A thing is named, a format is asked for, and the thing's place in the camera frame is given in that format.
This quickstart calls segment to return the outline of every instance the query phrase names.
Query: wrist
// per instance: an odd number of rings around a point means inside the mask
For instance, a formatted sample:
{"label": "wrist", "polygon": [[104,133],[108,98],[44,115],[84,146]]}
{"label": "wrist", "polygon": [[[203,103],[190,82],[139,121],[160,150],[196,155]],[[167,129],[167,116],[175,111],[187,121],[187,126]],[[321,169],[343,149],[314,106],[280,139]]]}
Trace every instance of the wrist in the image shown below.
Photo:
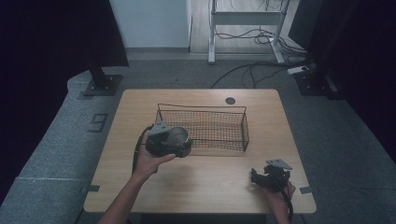
{"label": "wrist", "polygon": [[272,208],[277,224],[289,224],[289,208],[285,203]]}
{"label": "wrist", "polygon": [[135,183],[136,185],[143,186],[143,184],[148,180],[149,178],[145,175],[141,175],[137,172],[134,172],[130,178],[130,181]]}

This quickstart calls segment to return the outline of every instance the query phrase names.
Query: metal shelf frame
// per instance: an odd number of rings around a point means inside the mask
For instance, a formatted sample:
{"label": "metal shelf frame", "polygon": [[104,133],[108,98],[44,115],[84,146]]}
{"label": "metal shelf frame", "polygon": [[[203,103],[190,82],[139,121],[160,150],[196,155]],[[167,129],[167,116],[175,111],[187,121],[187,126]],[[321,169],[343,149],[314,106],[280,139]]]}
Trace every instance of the metal shelf frame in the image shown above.
{"label": "metal shelf frame", "polygon": [[210,64],[215,63],[216,25],[275,25],[276,32],[274,34],[274,37],[270,38],[271,48],[276,56],[277,62],[285,62],[281,54],[281,47],[278,43],[278,40],[287,15],[290,0],[286,0],[285,5],[280,11],[265,12],[216,11],[217,0],[210,1],[212,5],[212,9],[210,11],[210,37],[208,52],[208,61]]}

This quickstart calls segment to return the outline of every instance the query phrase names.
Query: wooden tabletop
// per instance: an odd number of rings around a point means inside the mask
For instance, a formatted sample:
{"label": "wooden tabletop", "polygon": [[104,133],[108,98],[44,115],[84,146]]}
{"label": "wooden tabletop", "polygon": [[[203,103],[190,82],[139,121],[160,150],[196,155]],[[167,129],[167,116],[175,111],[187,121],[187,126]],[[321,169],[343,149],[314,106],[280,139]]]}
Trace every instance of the wooden tabletop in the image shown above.
{"label": "wooden tabletop", "polygon": [[134,147],[155,121],[158,104],[247,107],[249,144],[242,156],[188,156],[162,164],[141,189],[132,212],[140,213],[270,213],[250,169],[262,174],[265,161],[282,159],[293,169],[294,213],[316,211],[303,164],[279,95],[275,90],[127,90],[108,134],[84,203],[88,212],[104,212],[131,176]]}

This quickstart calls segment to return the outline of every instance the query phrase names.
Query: power strip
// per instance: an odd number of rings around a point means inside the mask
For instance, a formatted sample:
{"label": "power strip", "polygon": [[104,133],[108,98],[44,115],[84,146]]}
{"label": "power strip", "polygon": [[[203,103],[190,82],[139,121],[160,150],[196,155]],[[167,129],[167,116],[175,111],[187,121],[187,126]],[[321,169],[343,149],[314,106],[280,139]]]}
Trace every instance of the power strip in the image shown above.
{"label": "power strip", "polygon": [[306,72],[308,70],[309,69],[308,69],[307,66],[300,66],[300,67],[295,67],[295,68],[288,69],[288,74],[289,75],[294,75],[294,74],[297,74],[297,73]]}

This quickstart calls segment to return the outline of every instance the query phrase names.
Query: white wall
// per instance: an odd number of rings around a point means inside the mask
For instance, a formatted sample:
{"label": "white wall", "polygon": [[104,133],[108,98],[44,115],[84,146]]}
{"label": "white wall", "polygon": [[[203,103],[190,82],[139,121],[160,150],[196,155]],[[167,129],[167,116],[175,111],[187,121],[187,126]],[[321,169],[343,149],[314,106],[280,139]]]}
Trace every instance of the white wall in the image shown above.
{"label": "white wall", "polygon": [[188,48],[190,0],[110,0],[125,48]]}

